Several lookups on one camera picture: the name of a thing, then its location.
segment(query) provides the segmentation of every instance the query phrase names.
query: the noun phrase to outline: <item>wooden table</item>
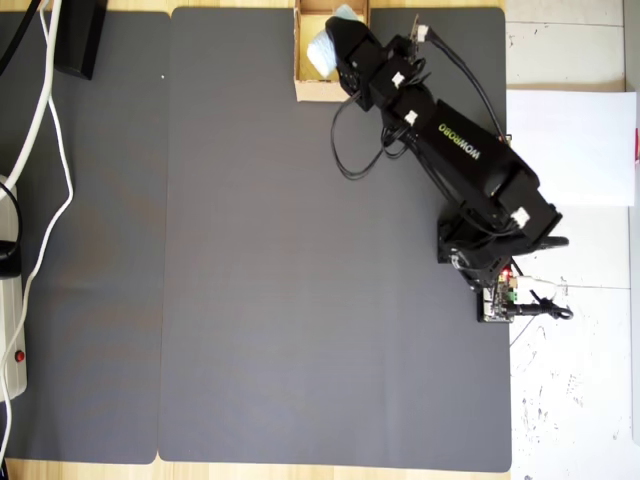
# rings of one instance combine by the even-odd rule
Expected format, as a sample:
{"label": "wooden table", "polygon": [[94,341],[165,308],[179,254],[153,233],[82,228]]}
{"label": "wooden table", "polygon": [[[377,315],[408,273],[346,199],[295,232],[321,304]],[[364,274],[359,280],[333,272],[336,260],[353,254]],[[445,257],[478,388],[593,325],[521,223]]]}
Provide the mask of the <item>wooden table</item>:
{"label": "wooden table", "polygon": [[[500,7],[504,0],[370,0],[382,7]],[[1,0],[0,10],[24,11],[29,0]],[[294,0],[109,0],[111,10],[160,11],[177,7],[293,8]],[[165,462],[151,465],[106,465],[9,460],[12,480],[508,480],[509,473],[442,472],[312,465],[255,465]]]}

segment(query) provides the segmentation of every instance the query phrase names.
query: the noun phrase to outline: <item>cable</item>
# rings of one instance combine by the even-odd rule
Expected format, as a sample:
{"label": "cable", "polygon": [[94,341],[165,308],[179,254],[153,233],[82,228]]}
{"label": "cable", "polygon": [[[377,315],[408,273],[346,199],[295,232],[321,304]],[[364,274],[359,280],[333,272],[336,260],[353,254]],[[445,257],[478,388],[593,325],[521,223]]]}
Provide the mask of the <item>cable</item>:
{"label": "cable", "polygon": [[[62,3],[62,0],[56,0],[54,9],[56,8],[56,6],[59,8],[60,3]],[[47,41],[48,46],[51,46],[52,43],[55,44],[56,33],[54,28],[57,28],[58,24],[57,22],[54,24],[53,17],[52,17],[51,29],[47,30],[47,24],[44,19],[44,9],[47,7],[48,4],[49,4],[49,0],[45,0],[44,4],[42,5],[42,8],[40,9],[40,22],[42,24],[42,30],[44,33],[45,41]],[[36,275],[38,275],[38,272],[40,271],[40,267],[42,266],[42,261],[44,259],[44,254],[47,249],[47,244],[49,243],[49,237],[51,236],[51,231],[53,230],[53,227],[55,226],[60,216],[65,212],[67,207],[69,207],[69,205],[73,201],[73,194],[74,194],[73,182],[71,181],[71,173],[69,172],[69,164],[67,163],[67,156],[64,151],[64,143],[62,141],[62,129],[60,128],[60,120],[58,119],[58,112],[56,111],[56,107],[55,107],[55,104],[53,103],[53,98],[51,97],[51,95],[48,96],[47,103],[49,105],[49,109],[51,110],[53,123],[56,128],[58,149],[60,151],[60,159],[62,161],[62,168],[64,169],[64,177],[67,182],[67,189],[69,190],[69,196],[67,197],[67,200],[62,204],[62,206],[58,209],[58,211],[55,213],[55,215],[51,218],[51,221],[49,222],[49,225],[47,226],[47,229],[44,232],[42,245],[40,246],[40,252],[38,254],[38,260],[36,261],[36,264],[33,267],[33,270],[29,274],[29,277],[27,277],[27,282],[25,283],[24,295],[22,300],[22,315],[20,316],[20,321],[18,322],[18,325],[16,327],[15,332],[13,333],[13,336],[11,337],[11,340],[9,340],[9,343],[7,343],[7,349],[5,350],[4,355],[2,356],[2,360],[0,360],[0,388],[2,389],[2,394],[4,395],[4,400],[5,400],[4,404],[7,412],[7,424],[5,426],[4,437],[2,439],[2,447],[0,448],[0,462],[4,460],[5,453],[7,451],[7,443],[9,442],[9,434],[11,433],[11,423],[13,421],[13,413],[11,410],[11,399],[9,397],[9,390],[7,388],[7,381],[5,378],[5,368],[7,366],[9,351],[15,344],[16,339],[18,338],[19,332],[24,327],[24,322],[27,318],[27,308],[29,306],[29,293],[31,292],[31,284],[33,283],[33,280],[36,277]]]}
{"label": "cable", "polygon": [[[511,265],[515,268],[516,272],[518,272],[519,276],[524,277],[522,274],[522,270],[515,262],[515,260],[511,259]],[[552,300],[548,298],[540,298],[535,290],[529,290],[533,298],[538,302],[538,305],[511,305],[508,306],[508,314],[509,315],[549,315],[555,320],[571,320],[573,318],[573,312],[570,308],[562,308],[553,303]]]}
{"label": "cable", "polygon": [[[53,9],[51,12],[51,27],[49,29],[49,38],[47,42],[46,66],[44,72],[44,82],[42,84],[42,91],[40,92],[40,98],[38,99],[38,105],[36,106],[36,111],[33,115],[33,120],[31,121],[29,132],[27,133],[27,138],[22,145],[22,150],[20,151],[18,160],[16,160],[16,164],[13,167],[11,174],[7,178],[7,181],[5,182],[5,185],[9,190],[16,186],[16,182],[18,181],[18,178],[20,178],[22,170],[24,170],[24,166],[29,159],[31,149],[33,148],[33,144],[36,141],[36,136],[38,135],[38,131],[40,130],[40,125],[42,124],[42,118],[44,117],[44,112],[47,108],[49,96],[51,95],[51,88],[53,85],[53,61],[55,57],[56,38],[58,35],[58,23],[60,20],[61,6],[62,0],[56,0],[56,2],[53,4]],[[4,191],[0,192],[0,200],[2,200],[5,196],[6,194]]]}
{"label": "cable", "polygon": [[13,203],[13,208],[15,209],[16,215],[18,216],[18,235],[16,236],[16,240],[15,242],[13,242],[13,245],[8,252],[0,252],[1,262],[13,257],[20,247],[20,240],[22,240],[22,211],[20,210],[20,205],[18,205],[16,197],[13,195],[13,193],[11,193],[11,190],[9,190],[2,182],[0,182],[0,189],[2,189],[7,194],[7,196],[11,200],[11,203]]}
{"label": "cable", "polygon": [[340,169],[340,173],[342,173],[344,178],[346,178],[347,180],[351,180],[352,182],[366,177],[367,174],[371,171],[371,169],[376,165],[376,163],[378,163],[378,160],[384,153],[384,149],[381,148],[380,151],[375,155],[375,157],[373,157],[373,160],[371,160],[366,167],[364,167],[362,170],[357,172],[353,172],[349,170],[347,167],[345,167],[342,161],[340,160],[340,157],[338,156],[338,151],[336,149],[336,141],[335,141],[336,122],[340,114],[344,111],[344,109],[347,108],[356,100],[358,100],[358,98],[360,98],[360,92],[356,92],[355,94],[353,94],[353,96],[347,98],[342,103],[342,105],[340,105],[340,108],[338,108],[338,110],[336,111],[335,115],[333,116],[333,121],[331,122],[331,151],[333,152],[333,158],[336,161],[336,165],[338,165],[338,169]]}
{"label": "cable", "polygon": [[0,75],[4,73],[7,66],[11,62],[11,59],[13,58],[13,54],[16,53],[16,50],[18,49],[18,46],[22,42],[22,38],[24,37],[24,34],[27,31],[27,28],[31,23],[31,19],[33,19],[33,16],[38,11],[39,4],[40,4],[40,0],[31,0],[29,7],[27,7],[27,11],[24,12],[24,16],[20,21],[20,25],[18,25],[18,29],[16,30],[16,33],[13,35],[13,38],[9,42],[9,45],[7,46],[7,49],[4,51],[2,58],[0,58]]}
{"label": "cable", "polygon": [[462,71],[462,73],[464,73],[464,75],[469,79],[469,81],[473,85],[473,88],[476,89],[476,92],[478,92],[478,95],[480,95],[480,98],[482,98],[482,102],[484,103],[484,106],[489,111],[489,116],[491,116],[491,121],[493,122],[493,125],[495,126],[496,131],[498,132],[498,136],[500,137],[500,140],[502,141],[502,143],[506,145],[507,139],[504,136],[502,127],[500,127],[500,122],[498,121],[498,117],[496,116],[496,113],[493,110],[493,107],[491,106],[491,101],[489,100],[489,97],[484,91],[484,88],[482,88],[482,85],[480,85],[480,82],[478,81],[478,79],[475,77],[475,75],[469,69],[469,67],[467,67],[467,64],[464,63],[464,60],[462,60],[458,56],[458,54],[456,54],[456,52],[454,52],[453,49],[449,47],[449,45],[447,45],[444,42],[444,40],[442,40],[438,36],[438,34],[433,30],[433,28],[430,28],[428,30],[427,40],[429,40],[431,43],[433,43],[435,47],[437,47],[440,51],[442,51],[442,53],[444,53],[447,56],[447,58],[456,67],[458,67]]}

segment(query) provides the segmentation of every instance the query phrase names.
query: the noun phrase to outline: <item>cardboard box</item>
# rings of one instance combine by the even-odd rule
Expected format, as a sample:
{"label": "cardboard box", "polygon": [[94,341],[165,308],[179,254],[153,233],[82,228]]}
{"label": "cardboard box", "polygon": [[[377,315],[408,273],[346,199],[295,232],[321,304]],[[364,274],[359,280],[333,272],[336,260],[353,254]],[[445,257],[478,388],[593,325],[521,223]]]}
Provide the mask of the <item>cardboard box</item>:
{"label": "cardboard box", "polygon": [[338,82],[338,72],[324,79],[307,58],[311,40],[324,30],[325,22],[345,3],[362,22],[369,25],[369,0],[296,0],[293,11],[293,81],[299,102],[342,102],[347,99]]}

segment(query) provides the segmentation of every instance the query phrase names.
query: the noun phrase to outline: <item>gray mat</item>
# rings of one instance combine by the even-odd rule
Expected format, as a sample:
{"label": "gray mat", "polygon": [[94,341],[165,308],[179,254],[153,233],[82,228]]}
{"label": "gray mat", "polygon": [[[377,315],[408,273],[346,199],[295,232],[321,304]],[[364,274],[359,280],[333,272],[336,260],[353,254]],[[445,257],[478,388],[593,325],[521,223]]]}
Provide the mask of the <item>gray mat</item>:
{"label": "gray mat", "polygon": [[[458,50],[505,120],[504,16],[374,10],[383,40],[413,16]],[[289,10],[179,9],[171,118],[160,455],[165,460],[505,471],[509,343],[476,323],[436,263],[444,201],[410,155],[342,178],[335,104],[298,104]],[[426,50],[436,95],[490,126]],[[338,148],[356,169],[379,114]]]}
{"label": "gray mat", "polygon": [[[1,45],[20,18],[0,15]],[[0,77],[4,174],[40,93],[39,23],[34,19]],[[169,93],[161,75],[168,53],[167,15],[110,13],[93,81],[55,76],[76,198],[33,285],[28,387],[13,402],[11,457],[149,463],[156,456]],[[18,189],[26,278],[66,198],[49,112]]]}

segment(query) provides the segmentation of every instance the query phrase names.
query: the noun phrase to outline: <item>white paper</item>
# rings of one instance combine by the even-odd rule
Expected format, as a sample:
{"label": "white paper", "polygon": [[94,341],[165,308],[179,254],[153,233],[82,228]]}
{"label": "white paper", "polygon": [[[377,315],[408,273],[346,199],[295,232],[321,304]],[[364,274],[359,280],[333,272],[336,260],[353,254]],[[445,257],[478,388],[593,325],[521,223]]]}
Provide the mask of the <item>white paper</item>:
{"label": "white paper", "polygon": [[507,91],[511,146],[556,205],[633,205],[636,94]]}

